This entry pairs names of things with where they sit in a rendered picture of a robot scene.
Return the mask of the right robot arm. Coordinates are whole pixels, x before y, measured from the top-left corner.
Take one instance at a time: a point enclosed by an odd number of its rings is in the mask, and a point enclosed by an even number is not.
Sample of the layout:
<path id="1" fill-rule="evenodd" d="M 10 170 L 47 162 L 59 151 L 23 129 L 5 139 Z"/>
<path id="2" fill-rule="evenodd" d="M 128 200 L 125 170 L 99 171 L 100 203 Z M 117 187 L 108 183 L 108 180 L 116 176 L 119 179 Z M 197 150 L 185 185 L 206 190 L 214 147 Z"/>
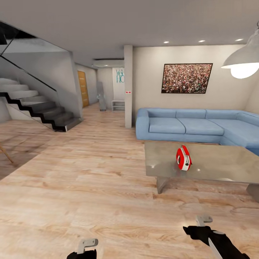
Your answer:
<path id="1" fill-rule="evenodd" d="M 210 246 L 217 259 L 250 259 L 247 254 L 241 253 L 221 231 L 211 230 L 204 223 L 211 223 L 213 219 L 209 215 L 197 215 L 196 226 L 184 227 L 183 230 L 193 240 L 201 240 Z"/>

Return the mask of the radio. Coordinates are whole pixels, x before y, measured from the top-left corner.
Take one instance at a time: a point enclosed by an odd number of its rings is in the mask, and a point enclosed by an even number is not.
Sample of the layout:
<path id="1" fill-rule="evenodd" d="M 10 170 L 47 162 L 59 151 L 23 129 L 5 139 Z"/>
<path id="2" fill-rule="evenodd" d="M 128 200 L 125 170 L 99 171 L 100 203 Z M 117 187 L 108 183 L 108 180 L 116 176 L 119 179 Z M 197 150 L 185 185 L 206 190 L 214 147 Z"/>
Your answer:
<path id="1" fill-rule="evenodd" d="M 182 171 L 189 170 L 192 162 L 186 146 L 182 146 L 182 148 L 178 149 L 176 158 L 177 158 L 177 162 L 180 170 Z"/>

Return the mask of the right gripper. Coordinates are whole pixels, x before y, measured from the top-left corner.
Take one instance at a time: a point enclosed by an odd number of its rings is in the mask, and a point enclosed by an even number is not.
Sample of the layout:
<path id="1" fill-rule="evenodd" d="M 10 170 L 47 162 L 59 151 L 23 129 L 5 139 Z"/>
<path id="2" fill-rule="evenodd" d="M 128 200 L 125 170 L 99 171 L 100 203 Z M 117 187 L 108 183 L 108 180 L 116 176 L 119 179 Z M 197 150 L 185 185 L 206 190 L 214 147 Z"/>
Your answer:
<path id="1" fill-rule="evenodd" d="M 185 233 L 187 235 L 191 236 L 191 239 L 201 240 L 203 243 L 205 243 L 205 241 L 203 239 L 203 232 L 205 230 L 211 230 L 211 227 L 209 227 L 209 226 L 204 226 L 204 227 L 188 226 L 188 227 L 184 227 L 183 226 L 183 230 L 185 231 Z"/>

